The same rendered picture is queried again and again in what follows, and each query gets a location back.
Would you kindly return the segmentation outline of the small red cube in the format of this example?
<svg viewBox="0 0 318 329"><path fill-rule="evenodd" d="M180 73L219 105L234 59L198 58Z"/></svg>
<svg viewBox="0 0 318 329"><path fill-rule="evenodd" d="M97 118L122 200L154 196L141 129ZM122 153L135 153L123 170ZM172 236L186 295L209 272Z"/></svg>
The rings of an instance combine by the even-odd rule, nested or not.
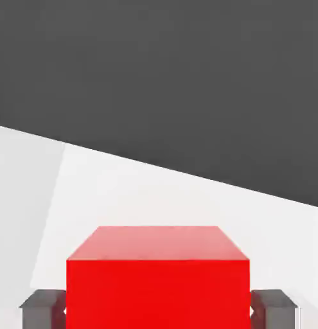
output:
<svg viewBox="0 0 318 329"><path fill-rule="evenodd" d="M67 329L251 329L250 261L216 226L100 226L66 292Z"/></svg>

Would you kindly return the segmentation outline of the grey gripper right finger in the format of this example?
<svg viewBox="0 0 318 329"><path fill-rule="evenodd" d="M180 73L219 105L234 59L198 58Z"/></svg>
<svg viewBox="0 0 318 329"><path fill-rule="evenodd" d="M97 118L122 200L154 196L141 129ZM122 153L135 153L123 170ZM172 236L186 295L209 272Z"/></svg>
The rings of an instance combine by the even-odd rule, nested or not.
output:
<svg viewBox="0 0 318 329"><path fill-rule="evenodd" d="M281 289L251 291L251 329L296 329L298 306Z"/></svg>

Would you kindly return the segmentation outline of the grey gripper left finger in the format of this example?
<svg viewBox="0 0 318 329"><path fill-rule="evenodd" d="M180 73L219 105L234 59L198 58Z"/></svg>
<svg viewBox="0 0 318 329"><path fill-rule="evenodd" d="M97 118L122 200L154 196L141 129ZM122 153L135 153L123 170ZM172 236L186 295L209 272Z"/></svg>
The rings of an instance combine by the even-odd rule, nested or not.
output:
<svg viewBox="0 0 318 329"><path fill-rule="evenodd" d="M22 329L66 329L66 291L37 289L20 306Z"/></svg>

